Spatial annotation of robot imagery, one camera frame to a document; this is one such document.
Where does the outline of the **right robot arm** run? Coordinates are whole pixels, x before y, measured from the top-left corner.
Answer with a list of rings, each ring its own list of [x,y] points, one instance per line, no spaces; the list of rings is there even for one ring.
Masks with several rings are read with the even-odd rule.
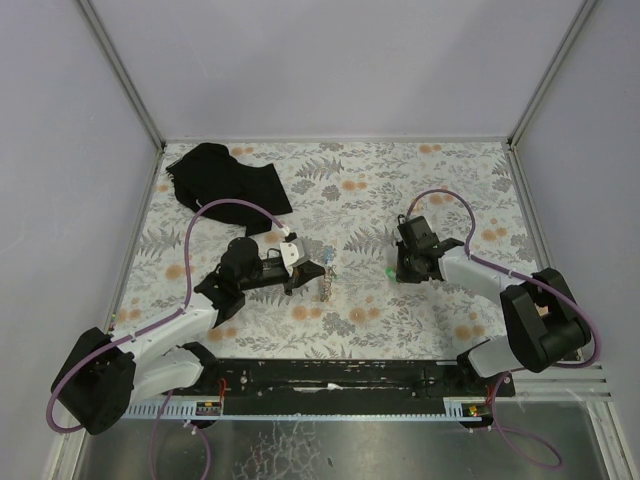
[[[592,333],[556,270],[520,278],[501,266],[472,259],[462,241],[441,240],[422,216],[398,218],[396,281],[438,281],[463,287],[502,309],[506,334],[459,356],[476,376],[489,378],[525,369],[540,373],[589,344]]]

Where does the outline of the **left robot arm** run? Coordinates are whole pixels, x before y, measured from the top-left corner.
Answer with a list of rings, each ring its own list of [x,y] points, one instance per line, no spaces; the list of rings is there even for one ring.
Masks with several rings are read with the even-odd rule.
[[[91,435],[108,430],[128,407],[172,389],[194,386],[208,366],[196,336],[231,319],[248,290],[282,286],[286,295],[325,274],[304,242],[289,235],[272,258],[261,258],[250,238],[232,240],[215,269],[188,287],[184,305],[132,330],[80,335],[51,386],[61,404]]]

